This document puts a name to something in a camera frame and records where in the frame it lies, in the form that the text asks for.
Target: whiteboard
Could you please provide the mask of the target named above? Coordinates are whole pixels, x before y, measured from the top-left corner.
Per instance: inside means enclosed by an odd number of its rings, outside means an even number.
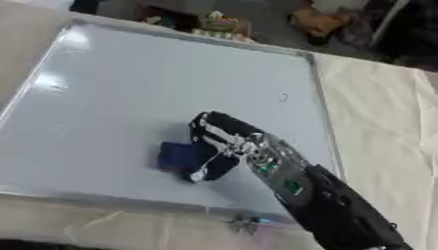
[[[69,25],[3,110],[0,187],[288,217],[244,164],[196,185],[155,167],[161,142],[188,143],[187,123],[217,110],[337,172],[314,68],[308,56],[284,51]]]

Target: whiteboard frame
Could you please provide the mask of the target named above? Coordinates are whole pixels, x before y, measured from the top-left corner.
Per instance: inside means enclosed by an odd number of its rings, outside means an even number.
[[[309,52],[298,51],[289,48],[274,47],[274,46],[262,45],[262,44],[242,43],[242,42],[236,42],[231,40],[223,40],[223,39],[217,39],[217,38],[211,38],[205,36],[186,34],[176,31],[169,32],[169,31],[161,31],[161,30],[147,30],[142,28],[117,26],[113,24],[101,24],[92,21],[74,19],[69,21],[61,28],[58,35],[51,43],[47,51],[42,55],[39,62],[36,64],[36,66],[32,69],[32,71],[28,74],[26,79],[23,81],[17,93],[9,100],[7,105],[5,105],[5,107],[1,111],[0,120],[5,118],[5,116],[10,111],[12,111],[14,104],[19,101],[22,95],[25,94],[28,85],[32,83],[31,79],[33,79],[34,75],[38,73],[40,67],[43,65],[46,59],[50,57],[54,48],[57,47],[59,41],[63,39],[63,37],[71,28],[73,28],[74,26],[84,25],[84,24],[93,24],[105,29],[114,29],[117,31],[147,34],[147,35],[158,36],[163,38],[178,39],[183,41],[233,47],[233,48],[274,53],[274,54],[291,55],[291,56],[304,58],[310,64],[312,70],[313,81],[315,83],[315,91],[317,93],[319,100],[318,107],[320,108],[320,113],[323,116],[325,131],[328,133],[328,147],[333,160],[334,172],[335,172],[334,174],[341,180],[344,180],[345,177],[344,177],[343,168],[341,166],[340,155],[337,149],[334,133],[331,127],[329,111],[325,101],[323,87],[320,78],[318,76],[318,69],[317,69],[317,63],[315,57],[313,54]],[[200,212],[206,215],[226,216],[226,218],[233,218],[236,215],[257,216],[257,217],[269,219],[271,221],[269,225],[296,224],[296,222],[291,218],[286,218],[285,216],[279,214],[272,214],[272,213],[255,214],[255,212],[253,211],[246,211],[246,210],[237,211],[230,209],[204,207],[200,205],[183,205],[183,204],[175,204],[171,202],[157,202],[157,201],[139,200],[139,199],[131,199],[131,198],[120,198],[120,197],[113,197],[107,195],[85,194],[85,193],[76,193],[76,192],[73,193],[73,192],[65,192],[65,191],[48,190],[39,187],[35,188],[35,187],[25,187],[25,186],[4,186],[0,184],[0,194],[47,199],[48,201],[71,202],[75,204],[109,206],[111,209],[114,208],[136,209],[136,210],[152,209],[154,211],[165,211],[165,212],[195,212],[195,213]]]

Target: white fabric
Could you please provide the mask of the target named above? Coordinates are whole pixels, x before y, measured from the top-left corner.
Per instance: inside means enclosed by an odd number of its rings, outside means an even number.
[[[0,3],[0,104],[11,96],[69,17]],[[73,17],[136,28],[134,22]],[[438,249],[438,96],[422,71],[317,55],[348,183],[416,250]],[[299,229],[253,237],[192,215],[116,211],[0,198],[0,237],[117,249],[321,249]]]

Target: blue eraser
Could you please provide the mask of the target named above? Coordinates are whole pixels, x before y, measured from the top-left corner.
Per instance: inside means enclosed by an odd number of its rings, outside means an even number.
[[[164,142],[158,155],[158,167],[161,169],[186,169],[199,166],[199,149],[192,144]]]

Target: robotic hand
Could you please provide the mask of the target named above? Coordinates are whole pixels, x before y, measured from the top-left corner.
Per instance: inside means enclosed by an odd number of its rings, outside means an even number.
[[[200,148],[191,182],[212,181],[244,159],[294,219],[328,250],[412,249],[360,194],[320,165],[311,165],[293,147],[224,113],[205,112],[190,124]]]

